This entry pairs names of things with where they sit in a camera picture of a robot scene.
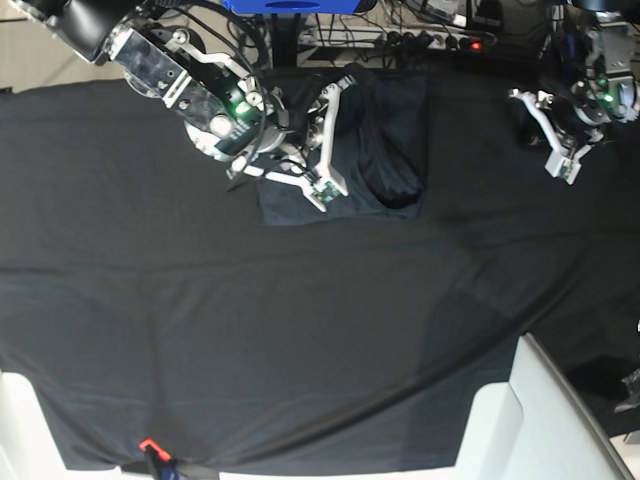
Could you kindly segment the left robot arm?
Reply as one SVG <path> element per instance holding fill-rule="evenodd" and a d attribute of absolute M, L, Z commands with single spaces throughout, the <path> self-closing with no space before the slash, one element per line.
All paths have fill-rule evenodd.
<path fill-rule="evenodd" d="M 533 104 L 571 153 L 606 138 L 611 124 L 639 117 L 633 72 L 637 1 L 543 1 L 550 61 Z"/>

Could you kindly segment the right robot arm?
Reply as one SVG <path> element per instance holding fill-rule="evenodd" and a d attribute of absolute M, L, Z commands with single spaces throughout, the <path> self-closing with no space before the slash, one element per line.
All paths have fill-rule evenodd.
<path fill-rule="evenodd" d="M 130 87 L 179 115 L 201 151 L 221 162 L 249 165 L 265 152 L 298 152 L 285 139 L 297 127 L 241 53 L 207 53 L 185 27 L 158 23 L 169 1 L 16 1 L 86 61 L 120 65 Z"/>

